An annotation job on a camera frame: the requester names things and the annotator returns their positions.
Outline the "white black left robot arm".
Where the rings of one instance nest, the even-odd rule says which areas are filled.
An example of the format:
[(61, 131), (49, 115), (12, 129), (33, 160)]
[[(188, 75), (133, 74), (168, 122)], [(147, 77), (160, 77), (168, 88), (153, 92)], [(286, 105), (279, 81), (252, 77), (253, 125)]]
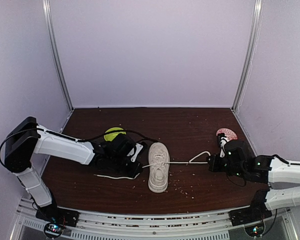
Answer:
[(112, 140), (103, 135), (79, 139), (50, 130), (26, 117), (2, 141), (0, 163), (13, 173), (36, 207), (36, 218), (59, 227), (75, 227), (79, 212), (59, 207), (50, 188), (36, 169), (36, 155), (70, 160), (97, 170), (113, 171), (121, 179), (135, 179), (143, 170), (138, 158), (146, 149), (144, 142), (133, 140), (126, 130), (114, 130)]

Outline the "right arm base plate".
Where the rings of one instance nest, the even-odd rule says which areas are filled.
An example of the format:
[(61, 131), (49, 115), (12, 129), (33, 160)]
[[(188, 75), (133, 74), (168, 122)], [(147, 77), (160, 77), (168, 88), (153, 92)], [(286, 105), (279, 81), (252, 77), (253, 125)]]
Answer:
[(262, 221), (272, 216), (272, 211), (267, 210), (264, 206), (249, 206), (229, 212), (232, 226), (246, 225), (258, 221)]

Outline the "white lace sneaker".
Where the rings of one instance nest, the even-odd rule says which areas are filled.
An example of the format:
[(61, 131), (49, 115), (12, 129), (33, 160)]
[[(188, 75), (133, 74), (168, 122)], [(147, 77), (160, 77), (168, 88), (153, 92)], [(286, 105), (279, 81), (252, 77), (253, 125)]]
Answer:
[(170, 165), (204, 165), (206, 161), (195, 161), (199, 157), (211, 157), (209, 151), (203, 151), (188, 161), (171, 161), (168, 148), (161, 142), (153, 143), (148, 151), (148, 164), (142, 168), (149, 168), (148, 188), (156, 194), (167, 190), (169, 184)]

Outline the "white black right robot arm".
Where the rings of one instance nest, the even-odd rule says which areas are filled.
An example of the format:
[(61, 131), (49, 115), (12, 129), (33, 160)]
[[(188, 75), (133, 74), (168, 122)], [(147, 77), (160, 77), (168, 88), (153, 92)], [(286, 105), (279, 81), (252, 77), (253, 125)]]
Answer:
[(274, 210), (300, 206), (300, 162), (278, 155), (247, 157), (234, 152), (213, 154), (206, 158), (209, 171), (237, 176), (244, 182), (267, 184), (257, 190), (248, 207), (231, 210), (232, 225), (261, 221)]

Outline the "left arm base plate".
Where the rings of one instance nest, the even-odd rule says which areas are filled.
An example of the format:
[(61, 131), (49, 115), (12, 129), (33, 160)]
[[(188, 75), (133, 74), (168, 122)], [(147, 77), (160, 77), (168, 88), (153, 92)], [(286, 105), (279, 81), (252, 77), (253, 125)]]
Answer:
[(55, 205), (37, 207), (35, 217), (65, 227), (76, 227), (80, 213), (75, 210), (60, 208)]

